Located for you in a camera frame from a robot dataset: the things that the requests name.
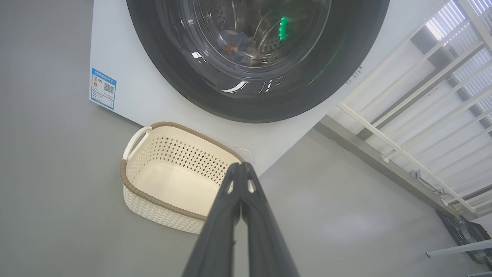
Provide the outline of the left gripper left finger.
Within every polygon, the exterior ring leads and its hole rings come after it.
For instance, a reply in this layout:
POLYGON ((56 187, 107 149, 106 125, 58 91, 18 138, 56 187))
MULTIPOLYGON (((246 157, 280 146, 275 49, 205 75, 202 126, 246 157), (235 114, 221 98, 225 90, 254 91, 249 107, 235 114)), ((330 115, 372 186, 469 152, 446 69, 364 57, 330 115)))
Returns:
POLYGON ((183 277, 233 275, 234 230, 241 211, 241 167, 241 163, 234 163, 228 168, 183 277))

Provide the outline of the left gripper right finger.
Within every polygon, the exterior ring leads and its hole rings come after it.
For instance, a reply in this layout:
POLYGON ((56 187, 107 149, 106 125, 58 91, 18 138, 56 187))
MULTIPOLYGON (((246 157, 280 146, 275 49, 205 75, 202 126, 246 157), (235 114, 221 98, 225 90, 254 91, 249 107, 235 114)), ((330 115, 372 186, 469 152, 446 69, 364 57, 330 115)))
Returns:
POLYGON ((249 275, 300 276, 253 166, 246 162, 241 166, 246 178, 241 215, 248 226, 249 275))

